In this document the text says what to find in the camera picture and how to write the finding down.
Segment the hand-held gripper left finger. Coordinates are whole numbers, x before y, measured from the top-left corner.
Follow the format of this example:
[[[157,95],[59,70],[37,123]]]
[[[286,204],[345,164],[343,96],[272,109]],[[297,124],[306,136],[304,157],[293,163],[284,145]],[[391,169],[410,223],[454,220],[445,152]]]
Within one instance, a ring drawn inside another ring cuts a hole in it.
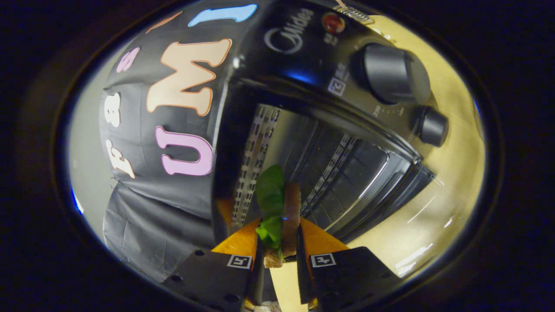
[[[196,250],[163,286],[192,311],[252,311],[262,302],[264,252],[255,219],[212,250]]]

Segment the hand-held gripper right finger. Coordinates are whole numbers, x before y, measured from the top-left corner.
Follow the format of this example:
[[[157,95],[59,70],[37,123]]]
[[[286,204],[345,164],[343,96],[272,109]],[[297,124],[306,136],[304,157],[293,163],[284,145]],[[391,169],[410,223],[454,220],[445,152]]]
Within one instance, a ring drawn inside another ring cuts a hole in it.
[[[367,247],[350,248],[305,218],[297,232],[297,276],[301,303],[311,311],[366,311],[402,283]]]

